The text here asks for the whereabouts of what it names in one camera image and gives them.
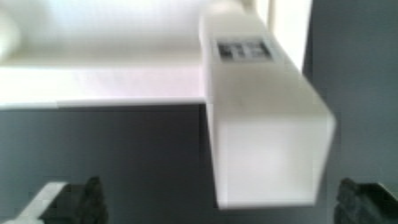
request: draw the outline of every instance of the white plastic block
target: white plastic block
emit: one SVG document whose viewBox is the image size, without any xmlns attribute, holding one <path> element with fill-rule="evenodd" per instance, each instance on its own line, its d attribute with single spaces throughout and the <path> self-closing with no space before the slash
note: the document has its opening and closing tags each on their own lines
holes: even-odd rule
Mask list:
<svg viewBox="0 0 398 224">
<path fill-rule="evenodd" d="M 204 13 L 200 43 L 218 207 L 312 205 L 333 132 L 325 103 L 255 15 Z"/>
</svg>

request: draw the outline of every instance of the white panel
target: white panel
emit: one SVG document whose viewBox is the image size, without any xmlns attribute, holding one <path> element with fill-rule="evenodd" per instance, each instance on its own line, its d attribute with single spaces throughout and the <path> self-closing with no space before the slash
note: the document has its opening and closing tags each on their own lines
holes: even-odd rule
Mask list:
<svg viewBox="0 0 398 224">
<path fill-rule="evenodd" d="M 250 52 L 252 40 L 262 41 L 270 57 Z M 220 43 L 230 42 L 230 52 L 220 53 Z M 200 43 L 218 207 L 312 205 L 330 111 L 254 15 L 204 14 Z"/>
<path fill-rule="evenodd" d="M 0 68 L 0 109 L 204 102 L 198 66 Z"/>
<path fill-rule="evenodd" d="M 94 51 L 198 50 L 204 0 L 0 0 L 17 21 L 24 47 Z"/>
<path fill-rule="evenodd" d="M 312 0 L 270 0 L 270 31 L 298 70 L 303 66 L 310 6 Z"/>
</svg>

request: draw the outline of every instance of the white surface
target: white surface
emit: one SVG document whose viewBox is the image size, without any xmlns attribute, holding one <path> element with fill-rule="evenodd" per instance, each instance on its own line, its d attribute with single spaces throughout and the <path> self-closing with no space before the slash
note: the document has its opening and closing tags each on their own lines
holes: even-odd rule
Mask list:
<svg viewBox="0 0 398 224">
<path fill-rule="evenodd" d="M 270 1 L 270 31 L 293 64 L 302 71 L 312 0 Z"/>
<path fill-rule="evenodd" d="M 0 68 L 0 109 L 202 103 L 200 77 L 198 65 Z"/>
<path fill-rule="evenodd" d="M 207 117 L 220 209 L 312 205 L 333 117 L 254 15 L 206 15 Z M 216 40 L 264 39 L 271 60 L 222 62 Z"/>
<path fill-rule="evenodd" d="M 35 60 L 37 53 L 30 51 L 39 51 L 39 55 L 49 53 L 51 62 L 62 55 L 71 58 L 81 55 L 127 58 L 159 52 L 198 53 L 197 21 L 207 2 L 0 0 L 23 31 L 19 50 L 26 53 L 15 56 L 17 59 L 23 57 L 24 62 Z M 243 2 L 254 7 L 294 66 L 302 69 L 312 0 Z"/>
</svg>

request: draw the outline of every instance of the label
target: label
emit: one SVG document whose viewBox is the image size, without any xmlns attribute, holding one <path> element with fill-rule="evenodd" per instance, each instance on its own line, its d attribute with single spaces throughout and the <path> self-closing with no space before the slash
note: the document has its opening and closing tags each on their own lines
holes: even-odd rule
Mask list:
<svg viewBox="0 0 398 224">
<path fill-rule="evenodd" d="M 223 62 L 259 62 L 271 60 L 270 50 L 261 38 L 216 40 L 216 49 Z"/>
</svg>

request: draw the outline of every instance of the gray wall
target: gray wall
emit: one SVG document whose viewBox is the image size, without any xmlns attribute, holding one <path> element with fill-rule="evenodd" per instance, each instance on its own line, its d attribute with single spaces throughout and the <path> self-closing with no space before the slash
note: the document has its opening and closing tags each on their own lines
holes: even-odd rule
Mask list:
<svg viewBox="0 0 398 224">
<path fill-rule="evenodd" d="M 0 220 L 99 175 L 110 223 L 330 224 L 342 177 L 398 182 L 398 1 L 314 0 L 305 74 L 339 128 L 314 207 L 218 212 L 202 106 L 0 112 Z"/>
</svg>

